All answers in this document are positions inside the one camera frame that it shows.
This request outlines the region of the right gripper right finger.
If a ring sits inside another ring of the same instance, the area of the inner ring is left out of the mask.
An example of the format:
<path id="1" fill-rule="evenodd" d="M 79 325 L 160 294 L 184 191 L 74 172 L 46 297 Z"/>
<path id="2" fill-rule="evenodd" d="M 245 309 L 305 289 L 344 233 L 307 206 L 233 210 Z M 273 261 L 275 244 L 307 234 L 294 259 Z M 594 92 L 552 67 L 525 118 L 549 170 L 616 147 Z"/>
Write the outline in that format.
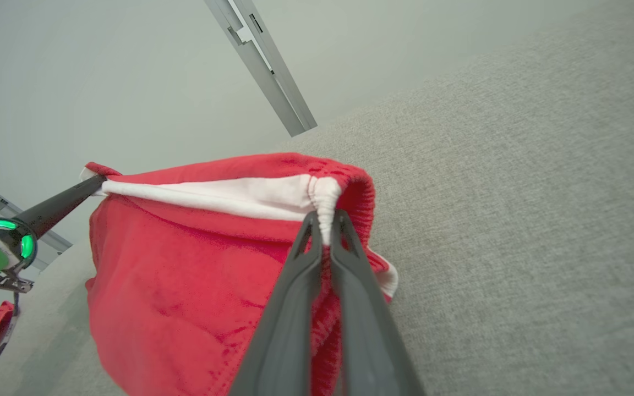
<path id="1" fill-rule="evenodd" d="M 330 256 L 342 314 L 345 396 L 425 396 L 362 241 L 344 210 L 335 213 Z"/>

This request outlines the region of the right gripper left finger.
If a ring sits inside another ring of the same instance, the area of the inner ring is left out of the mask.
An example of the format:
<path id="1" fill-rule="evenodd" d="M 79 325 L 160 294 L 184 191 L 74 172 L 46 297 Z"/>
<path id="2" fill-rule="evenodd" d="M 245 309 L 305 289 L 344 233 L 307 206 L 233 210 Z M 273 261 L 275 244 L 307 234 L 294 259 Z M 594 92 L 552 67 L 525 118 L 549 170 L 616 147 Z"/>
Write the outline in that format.
<path id="1" fill-rule="evenodd" d="M 229 396 L 310 396 L 312 305 L 320 294 L 323 246 L 318 215 L 308 213 Z"/>

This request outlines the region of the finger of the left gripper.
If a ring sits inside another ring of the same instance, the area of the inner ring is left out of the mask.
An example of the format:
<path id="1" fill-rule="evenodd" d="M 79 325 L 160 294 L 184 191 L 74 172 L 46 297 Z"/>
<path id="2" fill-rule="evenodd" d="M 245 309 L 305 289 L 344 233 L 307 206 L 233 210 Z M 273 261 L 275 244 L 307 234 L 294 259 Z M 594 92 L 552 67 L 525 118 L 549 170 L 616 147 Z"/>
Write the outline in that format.
<path id="1" fill-rule="evenodd" d="M 83 201 L 100 190 L 103 182 L 106 181 L 105 176 L 95 175 L 61 191 L 48 200 L 38 203 L 38 205 L 28 208 L 14 218 L 25 224 L 36 238 L 40 238 L 80 206 Z"/>

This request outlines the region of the grey fabric sofa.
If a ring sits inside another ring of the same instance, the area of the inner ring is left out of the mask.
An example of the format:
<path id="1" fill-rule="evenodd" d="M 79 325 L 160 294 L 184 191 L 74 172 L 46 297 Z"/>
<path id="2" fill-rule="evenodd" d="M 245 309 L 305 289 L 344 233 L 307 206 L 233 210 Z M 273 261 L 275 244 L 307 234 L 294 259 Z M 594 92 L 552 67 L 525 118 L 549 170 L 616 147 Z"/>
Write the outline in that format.
<path id="1" fill-rule="evenodd" d="M 204 0 L 0 0 L 0 193 L 299 153 L 367 171 L 368 247 L 429 396 L 634 396 L 634 0 L 256 2 L 290 137 Z M 90 217 L 37 276 L 0 396 L 129 396 L 90 330 Z"/>

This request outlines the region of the red shorts white trim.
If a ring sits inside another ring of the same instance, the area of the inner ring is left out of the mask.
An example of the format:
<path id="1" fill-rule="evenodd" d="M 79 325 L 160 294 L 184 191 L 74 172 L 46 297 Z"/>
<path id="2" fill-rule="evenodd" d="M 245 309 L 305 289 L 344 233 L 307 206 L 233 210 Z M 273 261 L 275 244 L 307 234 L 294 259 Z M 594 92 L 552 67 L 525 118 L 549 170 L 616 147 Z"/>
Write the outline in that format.
<path id="1" fill-rule="evenodd" d="M 328 246 L 345 210 L 385 300 L 395 266 L 368 247 L 367 171 L 299 153 L 238 156 L 107 179 L 90 217 L 86 282 L 103 368 L 129 396 L 226 396 L 305 216 Z"/>

